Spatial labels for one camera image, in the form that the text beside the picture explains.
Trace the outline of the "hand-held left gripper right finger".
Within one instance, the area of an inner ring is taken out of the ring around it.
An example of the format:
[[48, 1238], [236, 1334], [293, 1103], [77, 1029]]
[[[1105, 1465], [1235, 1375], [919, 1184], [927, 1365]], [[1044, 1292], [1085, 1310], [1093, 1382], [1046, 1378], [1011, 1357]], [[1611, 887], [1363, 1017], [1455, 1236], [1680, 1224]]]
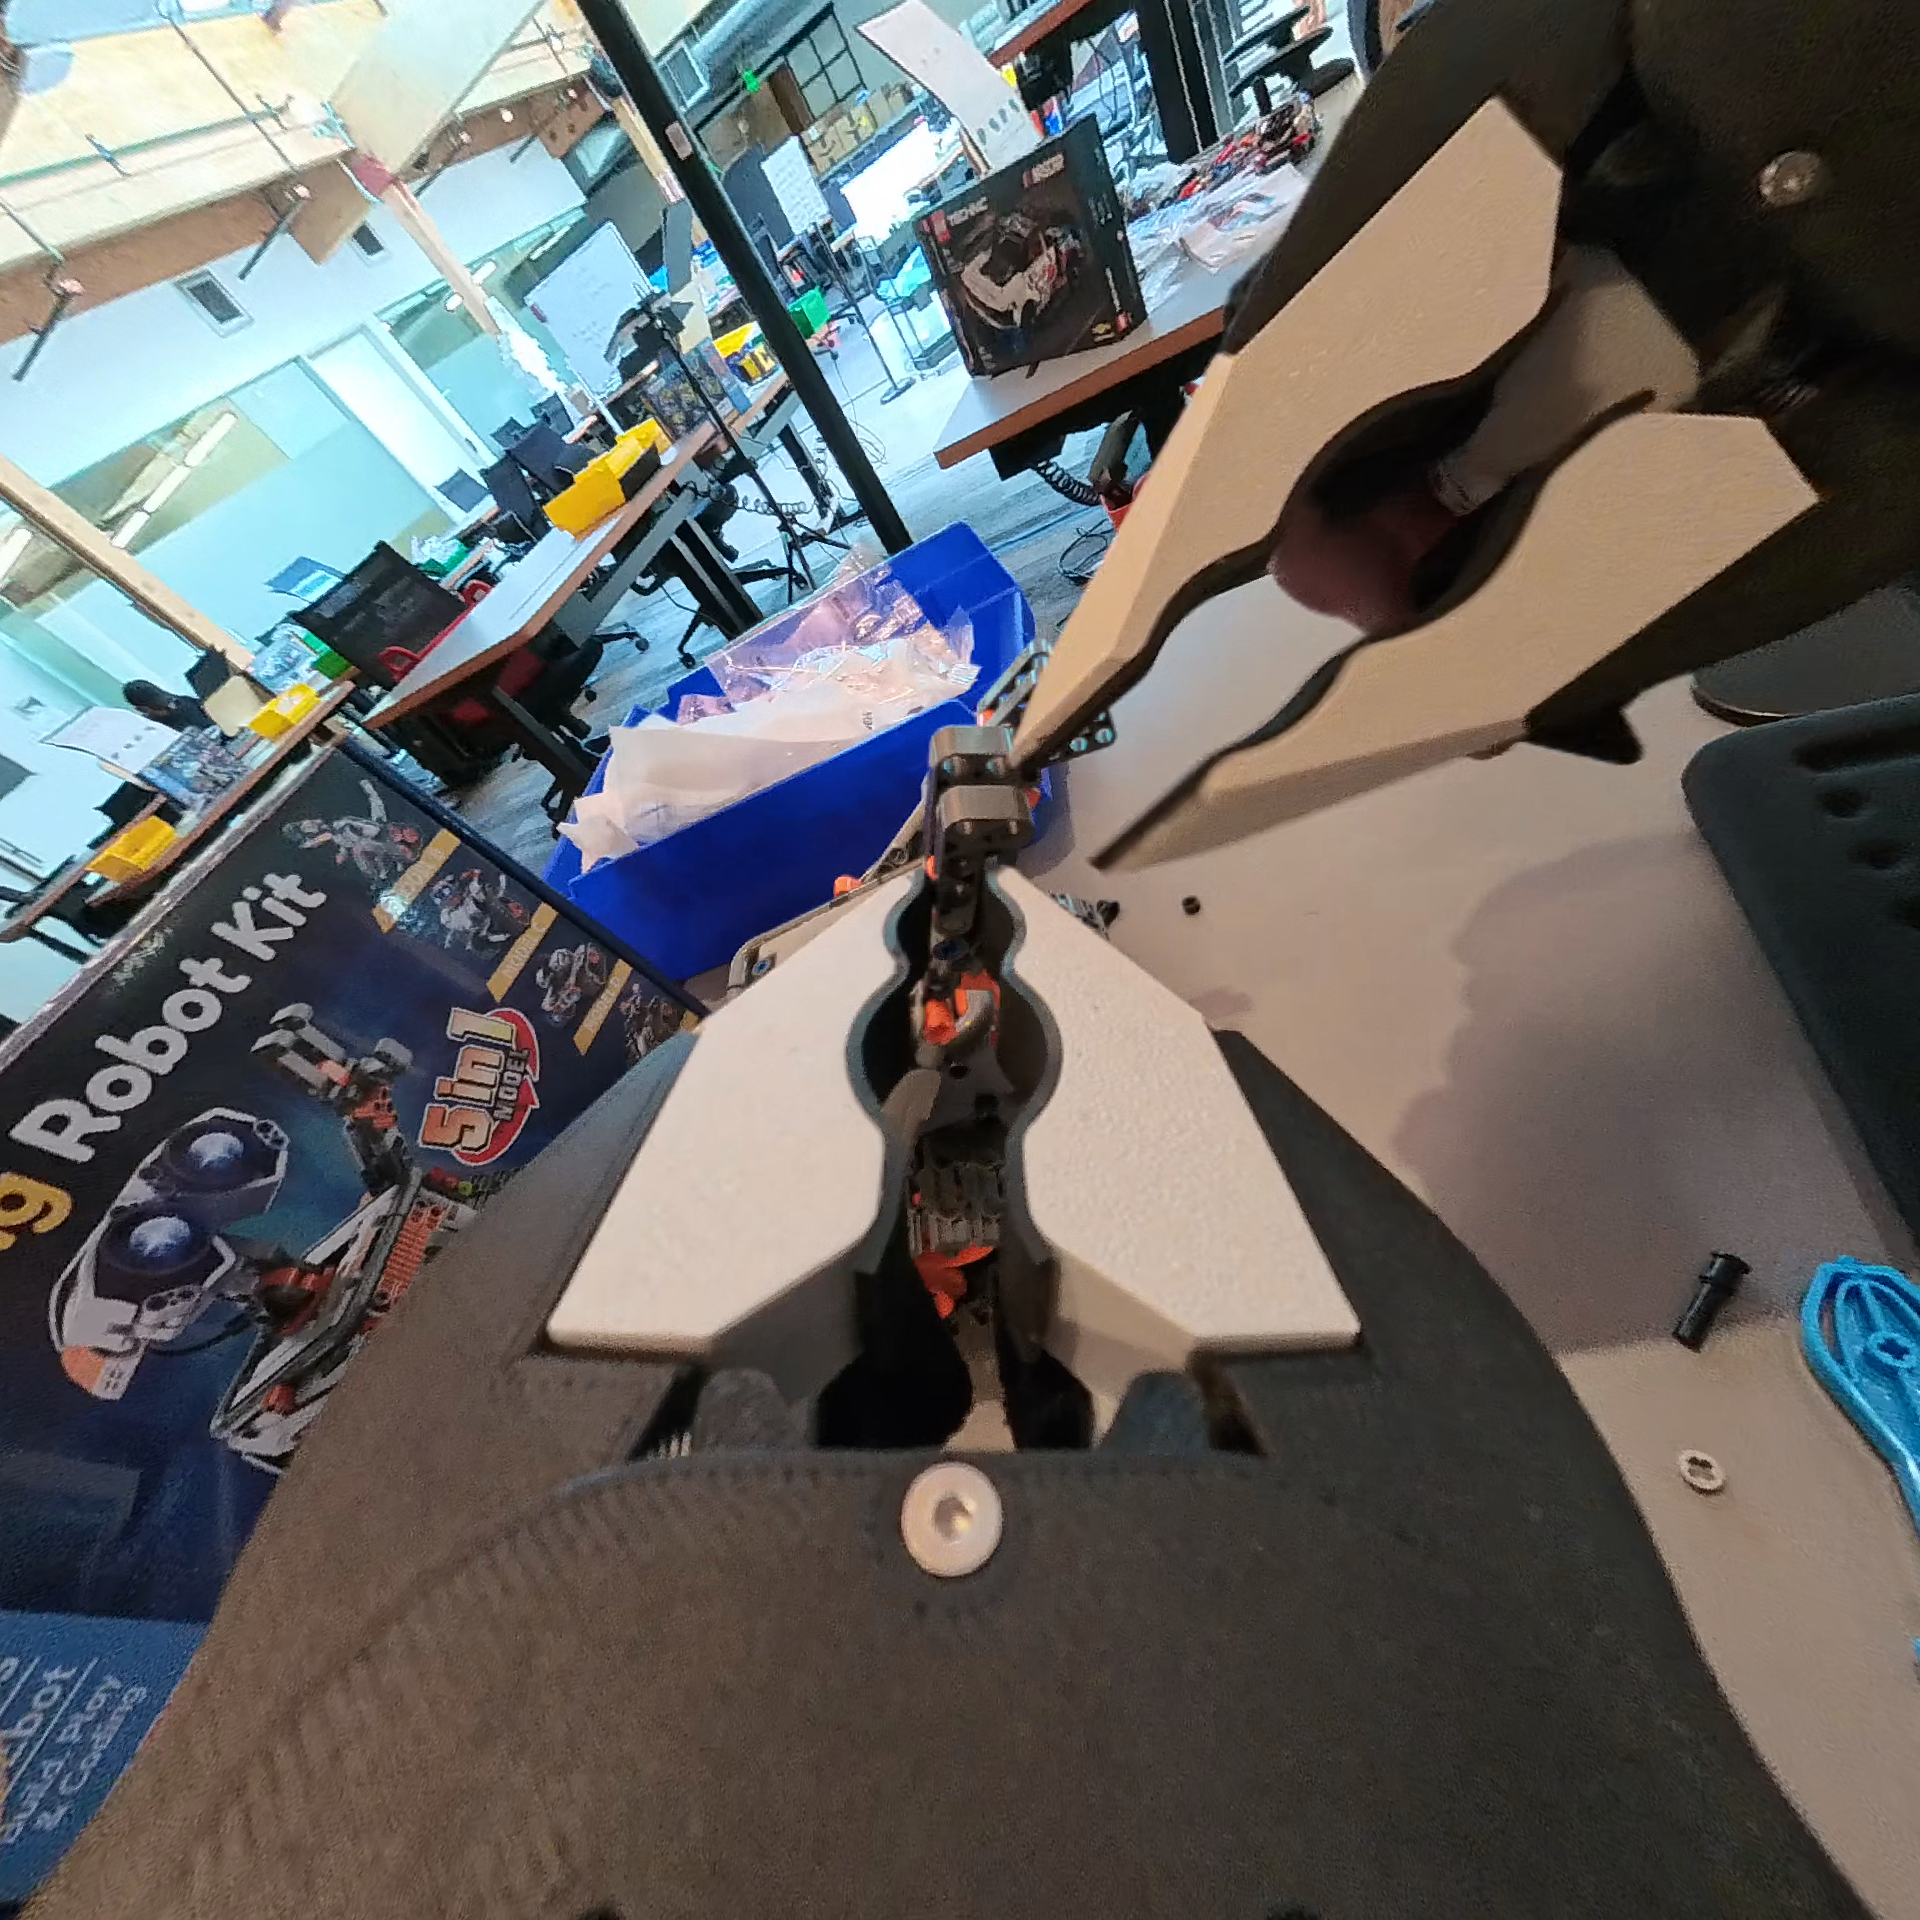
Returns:
[[1016, 870], [1003, 1009], [1039, 1017], [1016, 1126], [1044, 1342], [1118, 1404], [1195, 1360], [1345, 1352], [1359, 1319], [1208, 1021]]

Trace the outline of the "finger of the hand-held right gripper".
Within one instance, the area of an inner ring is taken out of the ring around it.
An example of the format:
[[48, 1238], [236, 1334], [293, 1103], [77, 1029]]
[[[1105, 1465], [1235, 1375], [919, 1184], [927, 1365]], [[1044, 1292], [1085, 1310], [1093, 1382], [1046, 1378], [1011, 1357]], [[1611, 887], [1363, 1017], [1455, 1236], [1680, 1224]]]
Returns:
[[1061, 749], [1188, 613], [1263, 573], [1289, 500], [1340, 441], [1520, 341], [1544, 308], [1558, 201], [1558, 164], [1488, 101], [1247, 342], [1214, 356], [1052, 649], [1016, 753]]
[[1334, 662], [1307, 709], [1195, 770], [1089, 860], [1134, 872], [1507, 749], [1654, 618], [1809, 512], [1764, 422], [1621, 415], [1552, 469], [1489, 576]]

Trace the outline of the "grey orange tracked toy vehicle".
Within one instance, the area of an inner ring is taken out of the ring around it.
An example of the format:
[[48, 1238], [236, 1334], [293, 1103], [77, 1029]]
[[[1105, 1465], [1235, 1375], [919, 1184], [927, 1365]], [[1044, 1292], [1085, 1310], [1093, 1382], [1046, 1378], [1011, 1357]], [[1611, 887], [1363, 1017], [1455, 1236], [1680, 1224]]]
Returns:
[[[844, 918], [853, 908], [864, 904], [869, 895], [872, 895], [886, 885], [893, 885], [893, 880], [903, 874], [904, 869], [893, 869], [889, 872], [875, 870], [860, 880], [844, 874], [835, 882], [835, 894], [828, 903], [812, 908], [807, 914], [795, 917], [745, 941], [735, 951], [734, 961], [729, 966], [726, 997], [734, 998], [741, 992], [745, 992], [752, 983], [772, 974], [782, 960], [816, 941], [821, 934], [828, 933], [831, 924]], [[1077, 921], [1089, 926], [1094, 934], [1109, 940], [1113, 934], [1113, 927], [1102, 927], [1089, 908], [1089, 903], [1096, 898], [1105, 895], [1075, 895], [1068, 892], [1052, 894], [1052, 900], [1055, 904], [1061, 904]]]

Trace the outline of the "orange grey brick assembly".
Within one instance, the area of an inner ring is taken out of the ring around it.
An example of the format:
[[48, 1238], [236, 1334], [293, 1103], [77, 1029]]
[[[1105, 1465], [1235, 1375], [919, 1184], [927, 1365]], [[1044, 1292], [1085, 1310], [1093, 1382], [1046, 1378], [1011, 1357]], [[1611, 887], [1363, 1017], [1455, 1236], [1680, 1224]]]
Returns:
[[[988, 685], [971, 724], [936, 729], [920, 801], [856, 877], [915, 872], [929, 889], [927, 958], [908, 998], [915, 1063], [933, 1077], [927, 1110], [998, 1032], [1000, 984], [982, 946], [984, 877], [1035, 838], [1044, 774], [1019, 770], [1015, 736], [1049, 655], [1049, 639], [1030, 639]], [[908, 1247], [944, 1320], [984, 1304], [1000, 1238], [1003, 1133], [996, 1094], [982, 1096], [975, 1124], [989, 1140], [936, 1144], [940, 1126], [920, 1117], [908, 1175]]]

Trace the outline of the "white-top office desk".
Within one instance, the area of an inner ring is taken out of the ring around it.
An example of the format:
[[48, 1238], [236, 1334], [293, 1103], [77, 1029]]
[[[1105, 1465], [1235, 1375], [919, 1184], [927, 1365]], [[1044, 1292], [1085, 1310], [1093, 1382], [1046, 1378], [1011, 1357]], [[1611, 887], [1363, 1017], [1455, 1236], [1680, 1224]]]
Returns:
[[1214, 164], [1177, 162], [1179, 191], [1135, 221], [1124, 215], [1147, 312], [1139, 334], [1038, 368], [966, 374], [933, 449], [936, 465], [982, 455], [1011, 474], [1126, 412], [1174, 414], [1221, 338], [1237, 277], [1304, 197], [1318, 133], [1315, 105], [1294, 98], [1223, 142]]

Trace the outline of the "black car model box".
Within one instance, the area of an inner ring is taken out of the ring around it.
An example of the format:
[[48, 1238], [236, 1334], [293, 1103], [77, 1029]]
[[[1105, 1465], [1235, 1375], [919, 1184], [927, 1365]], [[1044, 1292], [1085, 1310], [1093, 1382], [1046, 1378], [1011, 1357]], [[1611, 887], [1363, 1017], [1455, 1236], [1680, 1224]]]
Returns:
[[1038, 368], [1139, 334], [1147, 312], [1126, 233], [1089, 111], [915, 221], [971, 377]]

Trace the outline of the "blue plastic storage bin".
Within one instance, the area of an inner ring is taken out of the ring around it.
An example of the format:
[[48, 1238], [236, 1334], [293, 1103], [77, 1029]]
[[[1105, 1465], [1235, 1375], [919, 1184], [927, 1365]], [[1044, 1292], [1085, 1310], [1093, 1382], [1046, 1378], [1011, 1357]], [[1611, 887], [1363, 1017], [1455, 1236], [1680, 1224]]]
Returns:
[[[755, 933], [822, 904], [838, 877], [864, 872], [920, 801], [929, 737], [971, 724], [988, 685], [1038, 638], [1015, 576], [963, 520], [884, 561], [893, 560], [915, 586], [936, 592], [936, 610], [966, 600], [984, 617], [988, 660], [964, 700], [908, 721], [886, 745], [835, 757], [633, 855], [590, 870], [561, 838], [550, 855], [543, 874], [661, 972], [717, 968]], [[629, 721], [692, 693], [716, 693], [709, 665]]]

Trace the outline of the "black dimpled foam mat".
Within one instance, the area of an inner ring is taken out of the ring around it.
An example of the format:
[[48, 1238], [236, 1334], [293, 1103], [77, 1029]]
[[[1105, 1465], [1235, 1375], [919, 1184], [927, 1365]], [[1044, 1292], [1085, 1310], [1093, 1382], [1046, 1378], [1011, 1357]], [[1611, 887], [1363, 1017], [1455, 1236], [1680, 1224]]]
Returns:
[[1692, 821], [1862, 1154], [1918, 1234], [1918, 700], [1704, 745]]

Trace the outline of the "toy vehicle product box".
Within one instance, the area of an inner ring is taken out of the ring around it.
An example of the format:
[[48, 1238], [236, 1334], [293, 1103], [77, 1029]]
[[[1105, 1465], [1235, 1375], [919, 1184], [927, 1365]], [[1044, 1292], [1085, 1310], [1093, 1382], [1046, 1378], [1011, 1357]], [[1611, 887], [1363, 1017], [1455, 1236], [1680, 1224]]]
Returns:
[[4, 1039], [4, 1916], [133, 1762], [372, 1333], [694, 1021], [337, 749]]

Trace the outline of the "long black pin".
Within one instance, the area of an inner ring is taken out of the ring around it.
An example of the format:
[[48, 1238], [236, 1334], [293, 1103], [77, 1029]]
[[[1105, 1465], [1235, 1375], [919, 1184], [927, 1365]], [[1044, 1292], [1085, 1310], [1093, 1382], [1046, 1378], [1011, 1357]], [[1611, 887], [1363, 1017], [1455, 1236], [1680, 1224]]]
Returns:
[[1750, 1262], [1726, 1249], [1711, 1249], [1696, 1271], [1692, 1293], [1673, 1319], [1671, 1338], [1688, 1352], [1701, 1352], [1748, 1274]]

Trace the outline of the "black metal pole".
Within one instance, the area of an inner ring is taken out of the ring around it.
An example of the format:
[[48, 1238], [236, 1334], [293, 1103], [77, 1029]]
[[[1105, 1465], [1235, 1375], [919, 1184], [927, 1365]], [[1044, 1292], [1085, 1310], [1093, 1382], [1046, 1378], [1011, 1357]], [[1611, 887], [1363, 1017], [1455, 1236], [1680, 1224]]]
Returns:
[[616, 72], [627, 101], [635, 108], [671, 177], [678, 181], [694, 216], [707, 228], [764, 341], [772, 348], [782, 373], [787, 373], [801, 409], [813, 421], [825, 449], [846, 478], [864, 520], [886, 552], [904, 551], [915, 537], [875, 472], [828, 374], [793, 322], [787, 294], [758, 258], [723, 177], [713, 172], [699, 140], [687, 129], [681, 110], [673, 108], [655, 62], [641, 46], [633, 6], [624, 2], [581, 2], [581, 13]]

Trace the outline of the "long wood-edged office desk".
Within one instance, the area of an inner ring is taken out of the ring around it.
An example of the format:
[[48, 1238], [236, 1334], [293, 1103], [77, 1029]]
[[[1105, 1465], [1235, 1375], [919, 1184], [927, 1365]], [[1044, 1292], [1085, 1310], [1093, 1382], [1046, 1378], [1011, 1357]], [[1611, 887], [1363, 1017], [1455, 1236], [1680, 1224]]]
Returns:
[[616, 608], [619, 597], [681, 533], [694, 533], [707, 479], [702, 456], [725, 446], [713, 422], [669, 442], [662, 463], [616, 512], [584, 533], [550, 529], [502, 566], [492, 592], [455, 622], [397, 685], [371, 711], [368, 730], [419, 721], [441, 705], [476, 700], [511, 745], [575, 796], [596, 759], [558, 727], [539, 719], [504, 682], [508, 662], [556, 629], [587, 639]]

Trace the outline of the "teal plastic separator tool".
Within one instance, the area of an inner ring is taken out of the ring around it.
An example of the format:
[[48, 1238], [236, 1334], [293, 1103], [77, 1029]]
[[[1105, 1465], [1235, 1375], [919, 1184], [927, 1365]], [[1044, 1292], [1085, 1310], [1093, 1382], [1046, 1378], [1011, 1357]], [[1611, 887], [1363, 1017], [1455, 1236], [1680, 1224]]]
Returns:
[[1813, 1378], [1918, 1522], [1918, 1287], [1892, 1266], [1824, 1262], [1804, 1293], [1798, 1333]]

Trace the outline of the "yellow storage crate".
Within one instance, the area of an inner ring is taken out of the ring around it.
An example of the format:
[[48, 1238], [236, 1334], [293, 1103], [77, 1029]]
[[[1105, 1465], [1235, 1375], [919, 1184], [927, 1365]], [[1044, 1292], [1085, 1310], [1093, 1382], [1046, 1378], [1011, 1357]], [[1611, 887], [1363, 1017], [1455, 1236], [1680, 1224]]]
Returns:
[[572, 537], [590, 533], [645, 489], [669, 453], [673, 453], [673, 441], [659, 421], [641, 417], [616, 433], [605, 453], [595, 455], [565, 489], [543, 503], [547, 520]]

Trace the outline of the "white whiteboard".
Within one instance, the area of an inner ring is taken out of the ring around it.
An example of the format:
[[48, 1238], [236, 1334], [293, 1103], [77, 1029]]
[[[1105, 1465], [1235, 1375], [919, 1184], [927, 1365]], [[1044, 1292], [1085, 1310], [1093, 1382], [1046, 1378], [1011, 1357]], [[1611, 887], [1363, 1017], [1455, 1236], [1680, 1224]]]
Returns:
[[526, 310], [560, 349], [575, 383], [596, 399], [619, 386], [608, 354], [621, 319], [653, 293], [652, 281], [611, 223], [596, 223], [526, 296]]

